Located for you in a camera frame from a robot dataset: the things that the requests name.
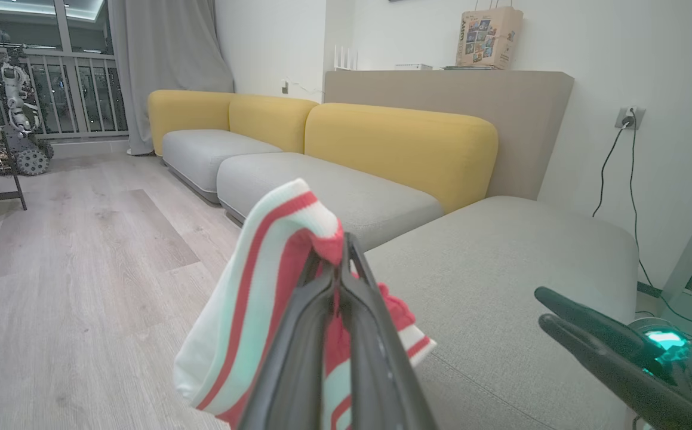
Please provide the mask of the printed paper shopping bag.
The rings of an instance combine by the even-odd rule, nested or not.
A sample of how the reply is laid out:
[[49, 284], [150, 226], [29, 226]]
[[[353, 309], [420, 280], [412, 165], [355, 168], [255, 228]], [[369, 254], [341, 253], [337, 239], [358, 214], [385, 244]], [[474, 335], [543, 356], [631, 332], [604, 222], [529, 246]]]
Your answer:
[[462, 13], [455, 66], [509, 70], [524, 12], [511, 5]]

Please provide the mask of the grey sofa seat cushion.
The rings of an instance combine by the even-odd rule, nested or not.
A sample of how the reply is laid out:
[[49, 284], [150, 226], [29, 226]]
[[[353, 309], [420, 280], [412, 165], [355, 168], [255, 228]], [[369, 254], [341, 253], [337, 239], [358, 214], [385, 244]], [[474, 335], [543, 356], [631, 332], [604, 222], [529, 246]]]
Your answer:
[[224, 130], [179, 130], [162, 139], [162, 160], [172, 174], [203, 199], [219, 204], [217, 172], [226, 159], [277, 153], [275, 145]]
[[303, 179], [358, 237], [363, 250], [376, 248], [444, 215], [429, 194], [340, 164], [292, 152], [231, 157], [217, 172], [220, 203], [240, 220], [269, 191]]

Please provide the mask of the white wheeled robot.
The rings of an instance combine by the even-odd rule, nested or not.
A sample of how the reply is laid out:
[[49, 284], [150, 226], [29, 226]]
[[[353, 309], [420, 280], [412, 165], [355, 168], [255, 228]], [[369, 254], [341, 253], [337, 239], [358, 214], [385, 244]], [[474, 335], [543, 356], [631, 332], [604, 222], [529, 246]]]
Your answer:
[[0, 29], [0, 46], [5, 47], [4, 62], [0, 66], [0, 98], [4, 102], [8, 126], [5, 136], [9, 153], [19, 174], [35, 176], [48, 171], [54, 149], [37, 138], [42, 128], [42, 114], [38, 109], [31, 77], [24, 68], [24, 44], [14, 44], [9, 33]]

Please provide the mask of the white router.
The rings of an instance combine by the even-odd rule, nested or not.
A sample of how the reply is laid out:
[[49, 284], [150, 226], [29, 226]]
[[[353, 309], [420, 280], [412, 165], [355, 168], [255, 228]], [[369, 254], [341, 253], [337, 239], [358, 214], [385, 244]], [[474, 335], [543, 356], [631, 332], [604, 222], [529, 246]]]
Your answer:
[[357, 70], [358, 52], [351, 47], [334, 46], [334, 70]]

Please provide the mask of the red white striped garment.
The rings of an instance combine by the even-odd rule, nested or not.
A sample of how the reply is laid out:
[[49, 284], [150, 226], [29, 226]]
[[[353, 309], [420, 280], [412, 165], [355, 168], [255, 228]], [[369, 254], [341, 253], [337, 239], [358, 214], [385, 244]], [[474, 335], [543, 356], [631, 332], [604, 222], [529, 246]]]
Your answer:
[[[192, 408], [238, 429], [248, 394], [272, 345], [311, 250], [342, 259], [344, 231], [303, 179], [269, 191], [253, 207], [233, 256], [174, 362], [174, 386]], [[412, 366], [436, 348], [403, 300], [378, 283]], [[294, 430], [351, 430], [350, 338], [340, 315], [327, 327], [324, 396], [313, 425]]]

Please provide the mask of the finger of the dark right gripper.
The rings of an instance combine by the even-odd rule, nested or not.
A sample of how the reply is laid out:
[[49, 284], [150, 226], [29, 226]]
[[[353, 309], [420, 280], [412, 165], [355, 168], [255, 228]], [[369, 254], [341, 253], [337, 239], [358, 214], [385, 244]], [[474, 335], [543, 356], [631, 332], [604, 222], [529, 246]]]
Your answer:
[[558, 321], [569, 328], [583, 330], [630, 362], [650, 362], [660, 356], [660, 346], [653, 340], [599, 311], [548, 287], [536, 288], [534, 296], [558, 317]]
[[630, 362], [583, 330], [567, 327], [555, 315], [540, 316], [539, 326], [654, 430], [668, 430], [660, 419], [671, 390], [656, 359]]

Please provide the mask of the grey curtain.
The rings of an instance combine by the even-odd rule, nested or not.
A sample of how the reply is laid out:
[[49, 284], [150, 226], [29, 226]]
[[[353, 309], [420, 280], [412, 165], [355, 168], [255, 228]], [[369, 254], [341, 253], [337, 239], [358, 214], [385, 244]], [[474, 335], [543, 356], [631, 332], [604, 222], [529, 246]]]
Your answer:
[[216, 30], [216, 0], [107, 0], [128, 154], [154, 152], [147, 98], [156, 90], [231, 93]]

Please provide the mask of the grey upholstered sofa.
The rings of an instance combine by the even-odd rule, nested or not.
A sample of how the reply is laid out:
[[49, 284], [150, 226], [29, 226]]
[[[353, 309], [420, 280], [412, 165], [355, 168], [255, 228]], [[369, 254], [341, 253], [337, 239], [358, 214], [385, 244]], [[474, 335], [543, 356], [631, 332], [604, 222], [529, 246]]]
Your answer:
[[627, 406], [539, 327], [545, 286], [629, 323], [638, 249], [600, 219], [483, 199], [365, 254], [436, 348], [416, 367], [439, 430], [629, 430]]

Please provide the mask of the beige cabinet panel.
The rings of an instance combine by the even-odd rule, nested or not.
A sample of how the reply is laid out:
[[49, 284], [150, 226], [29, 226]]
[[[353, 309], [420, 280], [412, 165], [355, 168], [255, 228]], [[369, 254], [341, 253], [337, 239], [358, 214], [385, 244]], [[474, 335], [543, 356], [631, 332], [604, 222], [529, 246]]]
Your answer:
[[574, 82], [555, 71], [330, 71], [324, 101], [484, 119], [499, 135], [488, 196], [537, 199]]

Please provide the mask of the long yellow sofa backrest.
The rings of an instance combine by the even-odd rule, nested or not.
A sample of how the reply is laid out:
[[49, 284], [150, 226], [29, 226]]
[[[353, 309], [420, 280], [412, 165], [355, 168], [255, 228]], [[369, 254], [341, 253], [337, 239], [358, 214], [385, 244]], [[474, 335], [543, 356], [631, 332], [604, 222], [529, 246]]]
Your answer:
[[313, 108], [304, 133], [305, 155], [422, 191], [445, 213], [487, 196], [498, 148], [477, 117], [347, 103]]

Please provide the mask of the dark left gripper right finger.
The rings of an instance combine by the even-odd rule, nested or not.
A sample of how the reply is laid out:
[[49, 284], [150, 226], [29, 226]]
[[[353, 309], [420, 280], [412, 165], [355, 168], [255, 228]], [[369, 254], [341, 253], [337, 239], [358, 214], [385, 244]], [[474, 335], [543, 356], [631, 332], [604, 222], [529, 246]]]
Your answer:
[[438, 430], [357, 238], [344, 236], [341, 313], [350, 337], [351, 430]]

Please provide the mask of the balcony railing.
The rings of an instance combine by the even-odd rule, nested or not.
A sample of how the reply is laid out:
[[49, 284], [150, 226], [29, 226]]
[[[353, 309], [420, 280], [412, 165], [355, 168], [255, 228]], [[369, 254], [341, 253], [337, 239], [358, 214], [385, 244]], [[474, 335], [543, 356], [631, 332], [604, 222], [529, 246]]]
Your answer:
[[[0, 44], [0, 68], [6, 60], [7, 49]], [[24, 49], [19, 62], [29, 76], [28, 98], [41, 118], [38, 138], [128, 136], [127, 111], [113, 56], [95, 51], [51, 51], [47, 47], [30, 45]], [[0, 92], [0, 126], [7, 123]]]

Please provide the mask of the grey wall socket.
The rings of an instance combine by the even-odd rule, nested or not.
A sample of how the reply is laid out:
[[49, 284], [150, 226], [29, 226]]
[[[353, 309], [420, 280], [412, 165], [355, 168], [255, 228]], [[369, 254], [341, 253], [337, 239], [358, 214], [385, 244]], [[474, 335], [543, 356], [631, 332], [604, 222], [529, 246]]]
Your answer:
[[625, 106], [619, 109], [615, 121], [615, 128], [621, 130], [635, 130], [640, 128], [641, 120], [646, 114], [646, 109], [637, 106]]

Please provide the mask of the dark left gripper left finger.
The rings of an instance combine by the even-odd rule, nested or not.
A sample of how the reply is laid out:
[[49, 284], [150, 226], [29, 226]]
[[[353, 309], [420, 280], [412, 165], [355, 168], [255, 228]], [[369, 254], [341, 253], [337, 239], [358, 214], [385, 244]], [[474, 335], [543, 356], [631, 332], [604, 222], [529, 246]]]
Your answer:
[[238, 430], [321, 430], [325, 332], [334, 267], [309, 253]]

